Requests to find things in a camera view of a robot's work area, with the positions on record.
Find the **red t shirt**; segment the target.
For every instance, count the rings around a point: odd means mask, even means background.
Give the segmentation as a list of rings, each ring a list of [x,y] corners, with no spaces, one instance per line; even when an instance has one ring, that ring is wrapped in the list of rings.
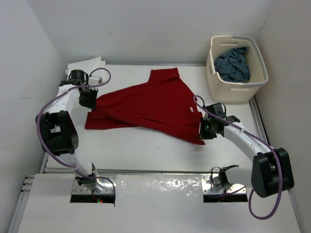
[[[177,68],[151,70],[148,82],[97,98],[88,113],[87,130],[143,127],[196,145],[202,113]]]

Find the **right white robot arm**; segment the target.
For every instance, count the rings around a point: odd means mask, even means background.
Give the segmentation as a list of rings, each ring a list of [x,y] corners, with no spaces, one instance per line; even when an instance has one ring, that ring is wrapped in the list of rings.
[[[210,140],[221,135],[235,144],[252,162],[250,181],[261,198],[269,197],[294,187],[290,157],[283,149],[275,149],[250,133],[235,116],[227,116],[221,103],[203,106],[205,116],[200,119],[200,138]]]

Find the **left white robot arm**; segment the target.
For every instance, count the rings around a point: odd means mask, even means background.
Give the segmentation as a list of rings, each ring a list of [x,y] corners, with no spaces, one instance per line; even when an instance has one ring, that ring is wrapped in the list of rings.
[[[98,90],[87,87],[89,75],[82,70],[72,70],[69,77],[58,87],[57,99],[52,100],[48,110],[41,110],[36,117],[42,148],[61,165],[74,171],[80,186],[94,189],[97,180],[95,166],[76,152],[78,133],[70,114],[75,102],[94,110]]]

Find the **white printed t shirt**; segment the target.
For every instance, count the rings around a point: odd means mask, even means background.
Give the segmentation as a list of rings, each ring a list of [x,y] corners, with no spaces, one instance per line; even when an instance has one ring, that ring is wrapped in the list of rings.
[[[105,66],[105,60],[102,60],[102,57],[96,57],[89,60],[84,60],[76,63],[68,64],[66,69],[66,74],[69,75],[72,70],[83,70],[86,73],[90,73],[91,71],[95,70],[96,68]]]

